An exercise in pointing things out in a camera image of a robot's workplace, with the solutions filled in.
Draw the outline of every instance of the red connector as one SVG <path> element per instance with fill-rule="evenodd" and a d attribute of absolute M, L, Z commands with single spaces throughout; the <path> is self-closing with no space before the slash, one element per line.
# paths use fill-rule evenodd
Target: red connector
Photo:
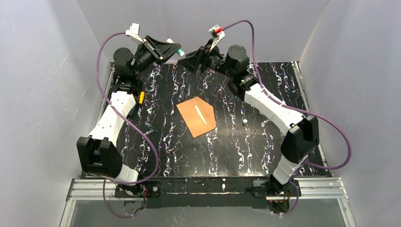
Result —
<path fill-rule="evenodd" d="M 216 29 L 216 34 L 219 34 L 221 31 L 223 31 L 223 28 L 219 27 L 218 29 Z"/>

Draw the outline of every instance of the orange paper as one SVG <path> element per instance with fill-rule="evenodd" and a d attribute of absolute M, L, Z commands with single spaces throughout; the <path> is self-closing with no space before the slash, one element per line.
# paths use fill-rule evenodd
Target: orange paper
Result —
<path fill-rule="evenodd" d="M 199 97 L 180 103 L 177 108 L 194 138 L 216 127 L 213 107 Z"/>

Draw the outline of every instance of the black marble table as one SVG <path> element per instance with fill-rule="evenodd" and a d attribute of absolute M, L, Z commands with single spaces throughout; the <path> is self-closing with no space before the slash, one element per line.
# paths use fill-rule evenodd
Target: black marble table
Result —
<path fill-rule="evenodd" d="M 287 105 L 305 108 L 290 62 L 258 63 L 266 88 Z M 165 64 L 142 73 L 144 107 L 131 118 L 154 143 L 160 156 L 159 177 L 267 176 L 277 166 L 283 134 L 252 106 L 232 95 L 227 78 L 212 70 L 189 73 L 182 66 Z M 217 128 L 193 138 L 176 105 L 195 96 L 214 107 Z M 242 120 L 247 119 L 247 126 Z M 124 124 L 117 149 L 124 163 L 148 176 L 155 157 L 145 140 Z M 318 150 L 309 161 L 322 165 Z M 328 176 L 304 166 L 301 176 Z"/>

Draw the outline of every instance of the white wall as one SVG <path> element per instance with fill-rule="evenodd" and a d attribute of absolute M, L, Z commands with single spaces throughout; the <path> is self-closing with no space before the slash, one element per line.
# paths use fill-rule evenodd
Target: white wall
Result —
<path fill-rule="evenodd" d="M 58 226 L 99 111 L 98 49 L 76 1 L 0 1 L 1 226 Z"/>
<path fill-rule="evenodd" d="M 163 41 L 171 38 L 185 52 L 197 50 L 210 39 L 215 24 L 229 25 L 248 19 L 255 26 L 257 61 L 297 61 L 328 0 L 78 0 L 96 37 L 103 41 L 123 32 L 132 23 L 140 24 L 140 36 Z M 226 32 L 220 42 L 222 53 L 229 46 L 243 45 L 251 53 L 251 29 L 247 24 Z M 109 59 L 115 49 L 136 44 L 118 37 L 105 47 Z"/>
<path fill-rule="evenodd" d="M 301 57 L 310 107 L 343 128 L 348 166 L 334 171 L 358 226 L 399 226 L 401 200 L 401 2 L 333 1 Z M 346 157 L 339 134 L 321 124 L 329 165 Z"/>

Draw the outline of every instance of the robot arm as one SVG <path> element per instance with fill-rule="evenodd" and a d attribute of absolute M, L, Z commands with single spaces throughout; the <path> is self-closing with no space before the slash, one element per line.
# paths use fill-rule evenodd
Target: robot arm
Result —
<path fill-rule="evenodd" d="M 133 55 L 128 48 L 115 51 L 115 85 L 111 91 L 112 105 L 125 117 L 133 114 L 135 106 L 143 100 L 143 82 L 138 75 L 152 63 L 162 64 L 181 48 L 180 44 L 165 43 L 146 36 L 139 37 L 139 25 L 132 24 L 126 35 L 138 43 Z M 87 137 L 77 141 L 82 171 L 106 176 L 118 182 L 135 182 L 139 173 L 122 162 L 121 154 L 116 149 L 116 142 L 124 120 L 111 106 L 107 106 L 100 121 Z"/>
<path fill-rule="evenodd" d="M 314 116 L 304 116 L 299 112 L 284 108 L 270 100 L 258 83 L 257 77 L 247 68 L 249 57 L 243 46 L 232 45 L 226 57 L 219 53 L 216 44 L 224 37 L 219 26 L 209 30 L 212 38 L 197 51 L 191 52 L 185 58 L 178 60 L 190 72 L 195 73 L 206 68 L 213 69 L 229 77 L 228 87 L 241 100 L 257 108 L 285 135 L 281 145 L 282 157 L 278 167 L 270 176 L 266 186 L 267 193 L 280 193 L 289 187 L 288 181 L 302 162 L 319 144 L 318 121 Z"/>

